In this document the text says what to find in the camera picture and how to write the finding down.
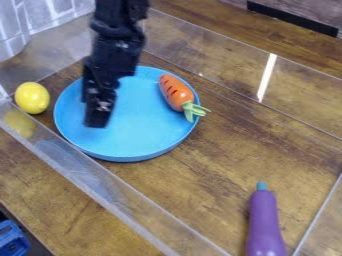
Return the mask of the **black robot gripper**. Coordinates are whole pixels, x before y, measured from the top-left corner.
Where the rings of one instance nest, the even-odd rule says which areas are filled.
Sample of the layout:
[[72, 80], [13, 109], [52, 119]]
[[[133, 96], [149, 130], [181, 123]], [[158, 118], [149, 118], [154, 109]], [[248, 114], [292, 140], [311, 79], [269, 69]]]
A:
[[116, 102], [118, 79], [134, 74], [145, 36], [140, 19], [128, 18], [109, 23], [93, 18], [90, 28], [96, 32], [92, 52], [82, 66], [81, 102], [85, 103], [84, 124], [104, 128]]

